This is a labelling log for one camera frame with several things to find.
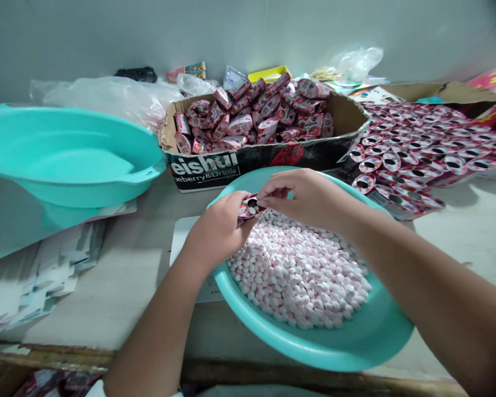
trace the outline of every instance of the sleeve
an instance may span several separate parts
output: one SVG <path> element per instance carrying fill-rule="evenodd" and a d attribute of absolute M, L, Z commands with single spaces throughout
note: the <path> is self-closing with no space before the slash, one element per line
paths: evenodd
<path fill-rule="evenodd" d="M 106 397 L 105 390 L 103 389 L 103 380 L 99 379 L 85 397 Z M 171 397 L 184 397 L 184 395 L 178 392 Z"/>

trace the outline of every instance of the white plastic bag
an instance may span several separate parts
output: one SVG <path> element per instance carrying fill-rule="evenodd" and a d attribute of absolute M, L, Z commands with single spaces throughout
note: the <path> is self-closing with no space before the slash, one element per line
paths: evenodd
<path fill-rule="evenodd" d="M 169 104 L 184 96 L 176 86 L 137 82 L 126 77 L 80 78 L 74 82 L 32 80 L 31 99 L 46 105 L 71 106 L 108 113 L 158 133 Z"/>
<path fill-rule="evenodd" d="M 185 92 L 188 97 L 213 94 L 217 89 L 215 80 L 202 80 L 200 77 L 187 73 L 180 73 L 176 76 L 176 84 L 178 84 L 178 89 Z"/>
<path fill-rule="evenodd" d="M 327 66 L 317 69 L 312 76 L 322 81 L 343 77 L 355 82 L 362 82 L 371 69 L 380 63 L 383 55 L 383 49 L 377 47 L 340 53 L 333 57 Z"/>

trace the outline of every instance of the teal plastic bowl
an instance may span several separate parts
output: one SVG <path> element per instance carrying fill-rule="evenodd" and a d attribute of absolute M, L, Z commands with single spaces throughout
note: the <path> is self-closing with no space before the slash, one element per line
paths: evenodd
<path fill-rule="evenodd" d="M 269 167 L 249 172 L 224 188 L 211 204 L 236 190 L 258 192 L 272 174 L 295 168 Z M 353 197 L 384 211 L 349 185 L 326 176 Z M 338 330 L 302 330 L 276 321 L 241 292 L 226 263 L 215 270 L 214 276 L 230 308 L 255 335 L 285 356 L 319 369 L 354 372 L 380 365 L 403 348 L 413 331 L 413 324 L 372 273 L 367 277 L 373 287 L 367 303 Z"/>
<path fill-rule="evenodd" d="M 166 169 L 157 138 L 100 112 L 0 105 L 0 177 L 73 208 L 121 205 Z"/>

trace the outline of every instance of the cardboard box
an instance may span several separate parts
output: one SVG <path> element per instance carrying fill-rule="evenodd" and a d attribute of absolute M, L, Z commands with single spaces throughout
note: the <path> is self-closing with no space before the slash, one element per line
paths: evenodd
<path fill-rule="evenodd" d="M 183 155 L 176 147 L 174 114 L 185 112 L 191 103 L 199 99 L 214 102 L 213 95 L 203 95 L 171 103 L 158 134 L 159 145 L 166 154 L 172 177 L 181 192 L 217 189 L 252 170 L 275 165 L 293 165 L 318 171 L 337 170 L 343 164 L 341 159 L 363 135 L 369 121 L 369 116 L 353 100 L 331 94 L 327 100 L 327 112 L 331 113 L 334 120 L 335 136 L 332 138 L 295 144 L 245 146 L 236 151 L 212 154 Z"/>
<path fill-rule="evenodd" d="M 496 104 L 495 93 L 456 81 L 450 83 L 384 84 L 379 87 L 406 102 L 417 102 L 422 98 L 438 96 L 445 101 L 443 105 L 459 110 L 471 119 L 475 119 Z"/>

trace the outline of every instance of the printed cardboard box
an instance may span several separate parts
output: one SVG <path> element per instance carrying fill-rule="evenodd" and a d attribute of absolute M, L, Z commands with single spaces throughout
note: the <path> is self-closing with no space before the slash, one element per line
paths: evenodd
<path fill-rule="evenodd" d="M 335 136 L 332 138 L 183 155 L 176 147 L 174 114 L 185 112 L 189 105 L 199 99 L 214 102 L 213 95 L 202 95 L 171 103 L 158 134 L 158 143 L 166 154 L 172 177 L 182 193 L 217 189 L 252 170 L 275 165 L 292 165 L 318 171 L 337 170 L 342 165 L 341 159 L 360 139 L 369 122 L 361 106 L 345 96 L 332 94 L 326 110 L 334 119 Z"/>

